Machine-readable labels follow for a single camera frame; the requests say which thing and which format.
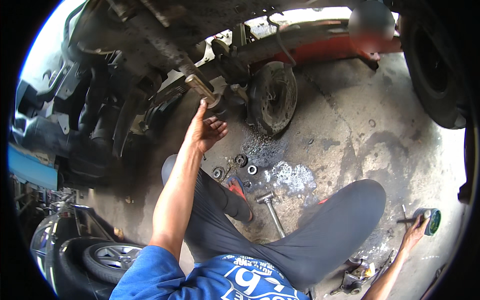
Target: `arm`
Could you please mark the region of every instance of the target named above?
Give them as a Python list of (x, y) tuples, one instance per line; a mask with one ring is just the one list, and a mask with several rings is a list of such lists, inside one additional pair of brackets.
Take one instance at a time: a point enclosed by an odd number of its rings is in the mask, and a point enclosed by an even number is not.
[(385, 273), (383, 273), (382, 276), (368, 289), (368, 291), (362, 297), (362, 300), (387, 299), (387, 296), (392, 290), (393, 284), (395, 283), (403, 264), (410, 255), (411, 249), (423, 237), (423, 233), (425, 232), (429, 220), (429, 218), (424, 220), (422, 225), (418, 227), (420, 223), (420, 216), (417, 217), (415, 223), (405, 233), (402, 245), (398, 250), (395, 260), (388, 267)]
[(228, 132), (227, 123), (216, 117), (203, 120), (207, 104), (200, 101), (153, 213), (149, 245), (160, 246), (177, 259), (192, 212), (193, 193), (203, 154)]

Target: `man's right hand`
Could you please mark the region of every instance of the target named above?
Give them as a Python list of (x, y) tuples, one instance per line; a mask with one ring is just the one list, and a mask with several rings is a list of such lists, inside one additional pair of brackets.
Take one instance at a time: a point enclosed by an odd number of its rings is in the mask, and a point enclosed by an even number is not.
[(410, 250), (419, 242), (419, 240), (425, 235), (425, 229), (427, 228), (428, 221), (430, 218), (427, 218), (423, 221), (421, 226), (420, 224), (421, 215), (417, 216), (415, 223), (407, 230), (405, 235), (403, 236), (402, 244), (400, 246), (399, 251), (403, 250), (407, 253), (410, 253)]

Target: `metal bushing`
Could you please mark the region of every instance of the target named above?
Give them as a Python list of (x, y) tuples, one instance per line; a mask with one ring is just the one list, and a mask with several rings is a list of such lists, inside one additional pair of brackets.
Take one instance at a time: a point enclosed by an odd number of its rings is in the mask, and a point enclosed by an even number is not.
[(244, 166), (246, 166), (247, 162), (248, 162), (248, 159), (244, 154), (238, 154), (235, 157), (235, 163), (239, 165), (240, 168), (243, 168)]
[(255, 175), (255, 174), (257, 174), (258, 169), (257, 169), (256, 166), (250, 165), (250, 166), (248, 166), (247, 171), (250, 175)]
[(222, 179), (225, 175), (225, 170), (222, 167), (216, 167), (212, 171), (212, 178), (213, 179)]

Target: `hand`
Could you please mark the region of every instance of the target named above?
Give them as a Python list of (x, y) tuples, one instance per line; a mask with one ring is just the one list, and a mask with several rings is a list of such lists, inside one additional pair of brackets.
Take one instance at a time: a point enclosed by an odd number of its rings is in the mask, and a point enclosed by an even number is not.
[(217, 117), (204, 118), (207, 110), (205, 100), (200, 100), (200, 106), (192, 119), (185, 135), (184, 144), (187, 143), (201, 154), (207, 152), (212, 146), (227, 135), (227, 123), (219, 121)]
[(410, 250), (412, 250), (413, 246), (415, 246), (421, 238), (423, 238), (425, 229), (427, 228), (428, 221), (430, 221), (430, 218), (427, 218), (423, 221), (420, 227), (420, 217), (421, 215), (417, 216), (417, 219), (415, 220), (415, 223), (407, 230), (405, 235), (403, 236), (403, 241), (402, 245), (400, 246), (400, 250), (405, 250), (407, 253), (410, 253)]

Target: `flip-flop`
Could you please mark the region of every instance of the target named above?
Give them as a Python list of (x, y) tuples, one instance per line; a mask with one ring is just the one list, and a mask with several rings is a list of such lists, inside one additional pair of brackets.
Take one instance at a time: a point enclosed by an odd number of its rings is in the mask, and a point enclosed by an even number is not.
[(245, 200), (245, 202), (247, 203), (248, 209), (250, 209), (250, 211), (252, 212), (252, 219), (250, 221), (242, 222), (242, 223), (245, 224), (245, 225), (250, 224), (251, 222), (253, 222), (253, 220), (255, 220), (255, 215), (253, 214), (253, 210), (250, 208), (250, 205), (248, 204), (247, 198), (245, 198), (245, 189), (243, 187), (243, 182), (240, 180), (240, 178), (238, 178), (238, 176), (230, 176), (227, 179), (227, 183), (231, 183), (232, 179), (235, 179), (239, 183), (241, 189), (239, 189), (236, 185), (231, 185), (228, 189), (231, 192), (233, 192), (233, 190), (236, 190), (240, 194), (240, 196)]

